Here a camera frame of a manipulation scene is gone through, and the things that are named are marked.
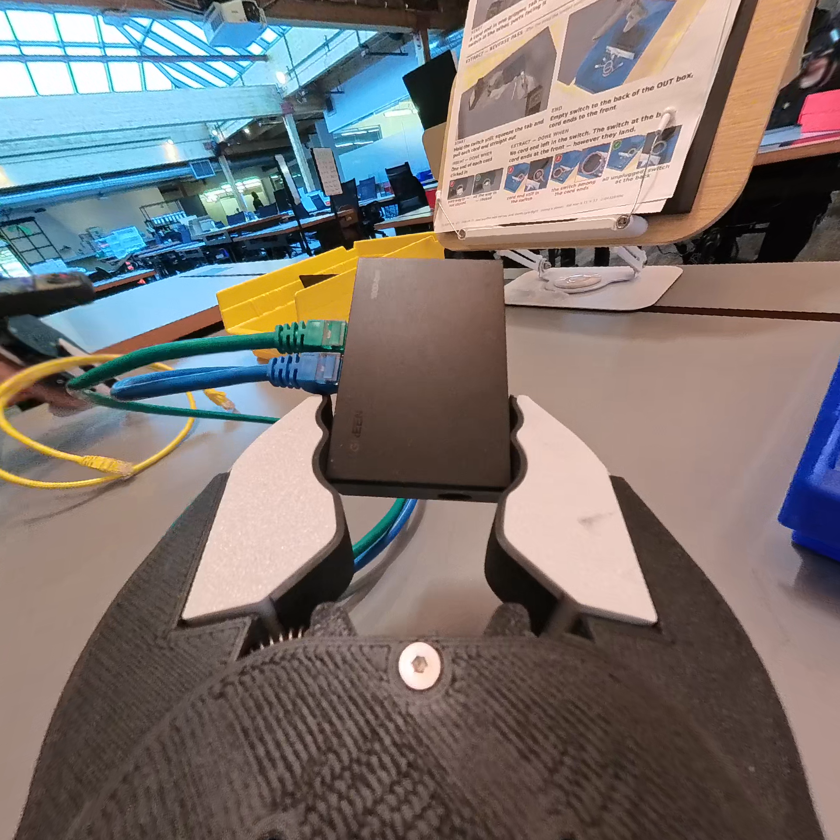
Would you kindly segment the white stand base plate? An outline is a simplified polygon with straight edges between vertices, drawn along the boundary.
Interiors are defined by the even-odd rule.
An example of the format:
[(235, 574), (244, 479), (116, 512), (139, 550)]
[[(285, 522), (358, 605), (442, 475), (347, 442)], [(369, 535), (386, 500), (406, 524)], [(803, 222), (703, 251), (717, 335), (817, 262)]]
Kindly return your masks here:
[(682, 272), (676, 266), (528, 270), (506, 284), (504, 298), (521, 308), (636, 312), (655, 305)]

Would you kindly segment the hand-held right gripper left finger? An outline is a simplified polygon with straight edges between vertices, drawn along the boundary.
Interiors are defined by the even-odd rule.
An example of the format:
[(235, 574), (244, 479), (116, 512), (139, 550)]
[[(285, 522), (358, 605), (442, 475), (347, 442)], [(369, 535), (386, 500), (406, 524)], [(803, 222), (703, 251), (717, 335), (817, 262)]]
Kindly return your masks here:
[(332, 400), (310, 396), (247, 447), (227, 475), (181, 619), (248, 614), (306, 623), (350, 581), (350, 535), (324, 476)]

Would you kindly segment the black monitor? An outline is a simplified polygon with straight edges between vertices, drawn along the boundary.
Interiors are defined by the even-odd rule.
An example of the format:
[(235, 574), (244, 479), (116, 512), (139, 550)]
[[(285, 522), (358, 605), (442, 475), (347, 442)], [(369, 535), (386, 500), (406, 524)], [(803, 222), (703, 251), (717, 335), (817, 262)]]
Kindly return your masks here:
[(456, 60), (448, 49), (403, 77), (423, 131), (445, 124), (456, 77)]

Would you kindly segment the white ceiling air unit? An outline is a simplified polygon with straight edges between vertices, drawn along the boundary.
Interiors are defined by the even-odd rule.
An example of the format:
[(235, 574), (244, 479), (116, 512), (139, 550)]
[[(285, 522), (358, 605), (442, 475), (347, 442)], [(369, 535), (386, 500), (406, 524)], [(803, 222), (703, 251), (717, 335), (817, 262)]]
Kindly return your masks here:
[(246, 49), (266, 30), (266, 16), (256, 1), (214, 2), (203, 16), (206, 42), (216, 49)]

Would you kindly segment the black network switch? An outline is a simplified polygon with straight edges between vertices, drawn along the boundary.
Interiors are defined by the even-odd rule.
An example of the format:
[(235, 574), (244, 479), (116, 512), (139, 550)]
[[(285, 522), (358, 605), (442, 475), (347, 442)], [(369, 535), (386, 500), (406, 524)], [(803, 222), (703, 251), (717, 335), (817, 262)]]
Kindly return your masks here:
[(512, 480), (499, 262), (360, 258), (325, 477), (347, 496), (499, 500)]

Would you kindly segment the wooden document stand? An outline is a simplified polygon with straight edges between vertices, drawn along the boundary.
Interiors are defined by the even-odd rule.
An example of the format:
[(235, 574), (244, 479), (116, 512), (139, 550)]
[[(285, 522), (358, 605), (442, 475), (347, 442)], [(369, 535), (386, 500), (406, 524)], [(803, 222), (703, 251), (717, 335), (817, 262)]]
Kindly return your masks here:
[(711, 105), (700, 126), (700, 142), (706, 155), (692, 159), (680, 177), (684, 187), (695, 188), (687, 213), (675, 213), (679, 200), (668, 200), (663, 213), (642, 214), (625, 222), (616, 213), (605, 220), (487, 227), (435, 233), (438, 242), (452, 252), (542, 250), (594, 246), (653, 246), (690, 239), (716, 223), (740, 197), (759, 150), (770, 111), (789, 70), (802, 55), (816, 2), (746, 2), (751, 18), (738, 12), (734, 33), (723, 50), (722, 74), (729, 87), (715, 82)]

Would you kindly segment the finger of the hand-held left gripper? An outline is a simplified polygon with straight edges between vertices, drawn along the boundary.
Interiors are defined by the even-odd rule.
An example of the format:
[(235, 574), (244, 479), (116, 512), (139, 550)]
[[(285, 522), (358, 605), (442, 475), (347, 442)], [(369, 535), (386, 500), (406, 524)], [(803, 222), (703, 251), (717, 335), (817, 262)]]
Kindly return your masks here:
[(58, 338), (58, 358), (61, 370), (90, 370), (106, 361), (106, 355), (88, 353), (67, 338)]

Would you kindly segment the pink box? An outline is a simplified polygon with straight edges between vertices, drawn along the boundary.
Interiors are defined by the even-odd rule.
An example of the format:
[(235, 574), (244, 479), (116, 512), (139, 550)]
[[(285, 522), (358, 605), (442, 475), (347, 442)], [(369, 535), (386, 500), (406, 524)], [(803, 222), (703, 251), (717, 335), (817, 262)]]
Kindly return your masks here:
[(798, 124), (801, 135), (839, 132), (839, 89), (808, 95), (802, 105)]

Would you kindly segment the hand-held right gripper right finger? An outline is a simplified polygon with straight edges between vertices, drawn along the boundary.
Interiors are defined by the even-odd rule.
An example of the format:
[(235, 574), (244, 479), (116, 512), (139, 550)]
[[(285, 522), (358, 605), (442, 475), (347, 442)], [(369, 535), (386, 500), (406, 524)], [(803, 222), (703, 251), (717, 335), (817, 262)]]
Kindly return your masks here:
[(512, 479), (497, 504), (485, 575), (543, 626), (556, 606), (653, 626), (658, 615), (612, 476), (594, 451), (528, 396), (511, 398)]

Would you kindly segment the printed instruction sheet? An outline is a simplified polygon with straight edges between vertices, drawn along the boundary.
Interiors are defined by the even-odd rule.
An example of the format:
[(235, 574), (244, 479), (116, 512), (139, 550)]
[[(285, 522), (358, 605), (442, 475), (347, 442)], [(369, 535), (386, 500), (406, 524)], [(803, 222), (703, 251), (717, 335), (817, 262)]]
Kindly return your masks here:
[(669, 209), (741, 5), (469, 2), (434, 231)]

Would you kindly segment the yellow plastic bin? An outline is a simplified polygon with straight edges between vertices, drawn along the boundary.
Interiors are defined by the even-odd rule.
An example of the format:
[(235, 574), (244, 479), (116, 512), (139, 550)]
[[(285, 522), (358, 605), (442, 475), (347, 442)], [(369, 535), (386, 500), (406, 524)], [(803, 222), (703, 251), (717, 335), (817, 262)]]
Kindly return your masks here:
[(262, 274), (217, 294), (224, 328), (233, 335), (273, 332), (295, 321), (350, 320), (357, 269), (384, 269), (384, 278), (422, 276), (443, 266), (433, 234), (361, 240)]

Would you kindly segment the black office chair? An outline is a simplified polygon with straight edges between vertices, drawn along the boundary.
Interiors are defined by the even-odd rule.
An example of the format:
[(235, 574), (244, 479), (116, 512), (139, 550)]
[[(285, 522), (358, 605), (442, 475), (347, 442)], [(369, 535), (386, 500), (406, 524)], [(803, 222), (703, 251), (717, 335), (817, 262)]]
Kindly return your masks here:
[(408, 162), (386, 167), (385, 174), (399, 215), (409, 214), (429, 206), (424, 187)]

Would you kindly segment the blue plastic bin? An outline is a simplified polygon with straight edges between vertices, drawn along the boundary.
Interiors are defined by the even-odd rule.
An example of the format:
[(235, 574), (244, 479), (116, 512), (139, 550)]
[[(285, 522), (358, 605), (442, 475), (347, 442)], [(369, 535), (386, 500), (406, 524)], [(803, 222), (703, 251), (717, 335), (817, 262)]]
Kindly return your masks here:
[(839, 368), (816, 415), (778, 521), (793, 544), (839, 561)]

